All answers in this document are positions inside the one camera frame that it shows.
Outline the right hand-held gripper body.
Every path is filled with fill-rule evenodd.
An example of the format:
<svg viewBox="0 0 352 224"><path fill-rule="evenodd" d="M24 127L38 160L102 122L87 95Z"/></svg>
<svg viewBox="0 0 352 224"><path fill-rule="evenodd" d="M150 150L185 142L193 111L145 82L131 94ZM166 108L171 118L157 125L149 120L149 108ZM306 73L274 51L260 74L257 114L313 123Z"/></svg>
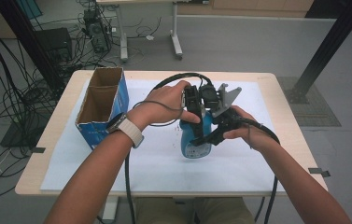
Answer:
<svg viewBox="0 0 352 224"><path fill-rule="evenodd" d="M211 110L212 122L217 126L217 131L229 131L236 119L232 112L232 103L242 91L241 87L226 91L225 87L218 88L218 105Z"/></svg>

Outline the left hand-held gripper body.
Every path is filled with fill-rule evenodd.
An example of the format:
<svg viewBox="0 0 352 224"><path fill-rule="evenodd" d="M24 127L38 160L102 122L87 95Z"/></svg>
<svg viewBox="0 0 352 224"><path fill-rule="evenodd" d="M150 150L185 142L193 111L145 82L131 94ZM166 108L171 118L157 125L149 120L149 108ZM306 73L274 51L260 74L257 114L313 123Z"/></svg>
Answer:
<svg viewBox="0 0 352 224"><path fill-rule="evenodd" d="M188 111L197 111L203 108L220 110L223 107L219 91L209 84L200 88L195 85L186 87L183 91L183 104Z"/></svg>

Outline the blue bottle with white cap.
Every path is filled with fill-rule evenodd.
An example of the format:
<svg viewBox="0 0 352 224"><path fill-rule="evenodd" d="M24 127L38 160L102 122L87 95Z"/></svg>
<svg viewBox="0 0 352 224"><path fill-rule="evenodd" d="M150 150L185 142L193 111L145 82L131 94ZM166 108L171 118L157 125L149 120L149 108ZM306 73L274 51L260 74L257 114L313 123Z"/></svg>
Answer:
<svg viewBox="0 0 352 224"><path fill-rule="evenodd" d="M211 133L212 116L209 111L203 114L203 134L207 136ZM211 145L204 143L195 146L191 143L195 139L192 127L186 121L181 120L179 126L182 130L181 135L181 152L187 159L199 159L207 156L211 151Z"/></svg>

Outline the person's right hand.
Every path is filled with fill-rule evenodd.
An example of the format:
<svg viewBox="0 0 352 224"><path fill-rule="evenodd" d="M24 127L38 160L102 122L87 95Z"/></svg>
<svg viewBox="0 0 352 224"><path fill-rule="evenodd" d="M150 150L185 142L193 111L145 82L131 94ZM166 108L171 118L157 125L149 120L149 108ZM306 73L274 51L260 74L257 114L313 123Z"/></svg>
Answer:
<svg viewBox="0 0 352 224"><path fill-rule="evenodd" d="M242 138L251 148L263 154L271 149L279 147L279 144L265 131L249 124L243 124L240 128L223 134L225 139Z"/></svg>

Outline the person's left hand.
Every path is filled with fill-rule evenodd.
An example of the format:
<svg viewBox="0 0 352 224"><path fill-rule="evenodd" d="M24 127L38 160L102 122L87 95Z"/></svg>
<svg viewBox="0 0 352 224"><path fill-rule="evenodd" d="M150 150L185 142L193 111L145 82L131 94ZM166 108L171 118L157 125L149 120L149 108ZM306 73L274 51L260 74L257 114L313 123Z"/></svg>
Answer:
<svg viewBox="0 0 352 224"><path fill-rule="evenodd" d="M179 81L175 86L164 86L152 91L139 105L127 113L127 118L141 131L153 123L166 123L174 119L198 123L200 119L181 107L182 92L190 83Z"/></svg>

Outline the white sheet mat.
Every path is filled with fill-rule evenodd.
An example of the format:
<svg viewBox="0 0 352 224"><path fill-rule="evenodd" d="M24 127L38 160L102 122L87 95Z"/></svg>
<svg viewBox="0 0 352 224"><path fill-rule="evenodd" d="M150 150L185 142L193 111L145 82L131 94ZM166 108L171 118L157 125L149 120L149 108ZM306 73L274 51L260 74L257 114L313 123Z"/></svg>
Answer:
<svg viewBox="0 0 352 224"><path fill-rule="evenodd" d="M92 152L76 126L85 94L77 98L64 131L56 144L40 188L61 190ZM257 193L272 190L274 174L264 158L242 140L225 140L209 155L187 159L181 153L182 130L177 123L148 127L140 147L129 160L131 191L151 194Z"/></svg>

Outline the wristwatch with white band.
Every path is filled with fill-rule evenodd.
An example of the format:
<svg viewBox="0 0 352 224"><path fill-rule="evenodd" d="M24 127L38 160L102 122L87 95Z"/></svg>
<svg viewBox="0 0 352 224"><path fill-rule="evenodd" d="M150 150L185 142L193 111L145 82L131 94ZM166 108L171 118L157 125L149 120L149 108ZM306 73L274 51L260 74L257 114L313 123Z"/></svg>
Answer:
<svg viewBox="0 0 352 224"><path fill-rule="evenodd" d="M106 125L106 131L113 133L115 131L122 131L133 142L133 148L138 148L144 140L144 135L141 130L133 124L125 113L119 113Z"/></svg>

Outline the grey floor mat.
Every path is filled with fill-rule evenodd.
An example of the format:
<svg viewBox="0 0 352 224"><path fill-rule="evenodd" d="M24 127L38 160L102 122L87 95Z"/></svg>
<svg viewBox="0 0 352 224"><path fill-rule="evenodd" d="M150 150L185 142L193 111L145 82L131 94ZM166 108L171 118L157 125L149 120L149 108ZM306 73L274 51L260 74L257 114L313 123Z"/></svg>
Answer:
<svg viewBox="0 0 352 224"><path fill-rule="evenodd" d="M341 127L340 121L315 85L300 103L292 103L291 100L288 102L301 127Z"/></svg>

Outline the person's khaki trousers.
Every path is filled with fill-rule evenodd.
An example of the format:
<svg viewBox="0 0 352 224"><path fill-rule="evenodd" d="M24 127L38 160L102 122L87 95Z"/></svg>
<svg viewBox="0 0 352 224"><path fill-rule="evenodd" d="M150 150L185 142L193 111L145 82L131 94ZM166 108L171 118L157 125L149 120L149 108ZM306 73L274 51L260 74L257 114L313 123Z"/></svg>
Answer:
<svg viewBox="0 0 352 224"><path fill-rule="evenodd" d="M255 224L242 198L195 198L200 224ZM136 224L189 224L173 198L137 198Z"/></svg>

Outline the wooden cabinet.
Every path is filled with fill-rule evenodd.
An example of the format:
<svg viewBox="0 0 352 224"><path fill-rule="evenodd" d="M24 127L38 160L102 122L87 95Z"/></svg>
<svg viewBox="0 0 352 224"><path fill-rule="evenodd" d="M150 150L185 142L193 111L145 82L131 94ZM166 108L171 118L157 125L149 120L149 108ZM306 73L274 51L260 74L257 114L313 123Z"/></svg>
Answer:
<svg viewBox="0 0 352 224"><path fill-rule="evenodd" d="M222 15L304 18L315 0L203 0L203 4L180 3L181 15Z"/></svg>

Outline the open blue cardboard box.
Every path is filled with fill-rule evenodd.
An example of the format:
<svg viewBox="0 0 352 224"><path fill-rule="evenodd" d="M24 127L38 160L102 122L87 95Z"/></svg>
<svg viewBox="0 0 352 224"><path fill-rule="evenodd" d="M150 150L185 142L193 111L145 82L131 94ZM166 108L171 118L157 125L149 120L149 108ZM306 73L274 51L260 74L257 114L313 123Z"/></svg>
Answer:
<svg viewBox="0 0 352 224"><path fill-rule="evenodd" d="M76 126L91 149L108 135L108 123L119 113L126 113L129 94L122 68L97 68L88 83Z"/></svg>

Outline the white table leg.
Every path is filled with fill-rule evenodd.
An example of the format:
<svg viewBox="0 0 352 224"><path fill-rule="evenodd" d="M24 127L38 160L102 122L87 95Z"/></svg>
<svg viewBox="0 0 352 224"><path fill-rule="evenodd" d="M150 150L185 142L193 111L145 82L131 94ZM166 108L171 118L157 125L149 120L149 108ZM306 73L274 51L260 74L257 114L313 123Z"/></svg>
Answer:
<svg viewBox="0 0 352 224"><path fill-rule="evenodd" d="M108 197L104 206L102 220L105 224L111 224L116 220L119 198Z"/></svg>

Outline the black computer tower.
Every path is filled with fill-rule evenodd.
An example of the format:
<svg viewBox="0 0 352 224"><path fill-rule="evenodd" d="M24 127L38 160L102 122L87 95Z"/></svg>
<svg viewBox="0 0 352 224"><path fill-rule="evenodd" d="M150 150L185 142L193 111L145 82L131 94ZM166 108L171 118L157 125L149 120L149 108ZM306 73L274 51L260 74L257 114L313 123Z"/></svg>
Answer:
<svg viewBox="0 0 352 224"><path fill-rule="evenodd" d="M108 38L104 25L98 16L96 9L85 9L83 20L88 32L88 36L92 39L92 47L96 53L109 51Z"/></svg>

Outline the black box on floor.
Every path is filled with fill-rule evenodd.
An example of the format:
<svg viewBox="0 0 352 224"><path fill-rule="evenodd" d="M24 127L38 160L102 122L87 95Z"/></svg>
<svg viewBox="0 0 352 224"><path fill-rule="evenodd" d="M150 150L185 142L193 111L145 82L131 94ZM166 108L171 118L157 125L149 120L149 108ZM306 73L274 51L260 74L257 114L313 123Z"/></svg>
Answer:
<svg viewBox="0 0 352 224"><path fill-rule="evenodd" d="M72 59L72 41L66 28L36 31L35 35L53 62L67 62Z"/></svg>

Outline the dark floor plate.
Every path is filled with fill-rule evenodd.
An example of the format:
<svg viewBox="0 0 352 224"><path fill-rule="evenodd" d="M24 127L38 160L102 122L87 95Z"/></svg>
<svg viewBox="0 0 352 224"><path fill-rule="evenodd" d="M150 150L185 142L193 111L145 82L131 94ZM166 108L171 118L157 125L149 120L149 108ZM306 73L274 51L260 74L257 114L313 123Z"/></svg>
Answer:
<svg viewBox="0 0 352 224"><path fill-rule="evenodd" d="M2 147L35 147L49 121L48 116L30 116L14 120L3 139Z"/></svg>

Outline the teal panel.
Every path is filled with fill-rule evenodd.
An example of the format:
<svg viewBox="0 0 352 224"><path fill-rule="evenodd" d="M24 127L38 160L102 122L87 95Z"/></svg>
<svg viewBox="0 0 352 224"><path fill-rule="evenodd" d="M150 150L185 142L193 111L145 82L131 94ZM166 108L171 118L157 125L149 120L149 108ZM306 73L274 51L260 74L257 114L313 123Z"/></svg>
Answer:
<svg viewBox="0 0 352 224"><path fill-rule="evenodd" d="M34 19L42 15L42 11L39 8L35 0L16 0L22 12L27 16L28 19Z"/></svg>

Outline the white desk frame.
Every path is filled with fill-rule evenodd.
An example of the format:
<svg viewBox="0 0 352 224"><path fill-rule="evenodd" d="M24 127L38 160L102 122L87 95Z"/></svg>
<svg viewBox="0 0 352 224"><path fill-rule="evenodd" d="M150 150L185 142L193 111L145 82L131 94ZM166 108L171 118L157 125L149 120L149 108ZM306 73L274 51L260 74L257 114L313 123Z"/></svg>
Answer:
<svg viewBox="0 0 352 224"><path fill-rule="evenodd" d="M172 16L172 29L170 30L170 37L173 43L176 57L181 60L183 58L183 51L177 35L177 9L179 2L190 2L191 0L95 0L99 5L112 6L115 9L115 14L118 23L118 30L120 32L120 60L126 63L129 59L128 55L128 39L124 31L123 18L121 12L121 5L125 4L141 4L141 5L152 5L169 3L171 5L171 16Z"/></svg>

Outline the black metal frame post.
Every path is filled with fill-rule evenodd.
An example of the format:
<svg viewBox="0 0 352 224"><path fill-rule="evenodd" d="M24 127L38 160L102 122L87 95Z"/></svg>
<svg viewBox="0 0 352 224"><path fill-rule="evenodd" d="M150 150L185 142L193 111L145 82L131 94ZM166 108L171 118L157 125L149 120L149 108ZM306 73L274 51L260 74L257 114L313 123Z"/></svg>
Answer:
<svg viewBox="0 0 352 224"><path fill-rule="evenodd" d="M50 90L57 95L62 95L65 85L40 45L32 24L22 12L17 0L0 0L0 14L14 35L21 41Z"/></svg>
<svg viewBox="0 0 352 224"><path fill-rule="evenodd" d="M352 31L352 0L346 5L340 16L319 45L317 51L296 83L285 90L290 104L307 104L307 93Z"/></svg>

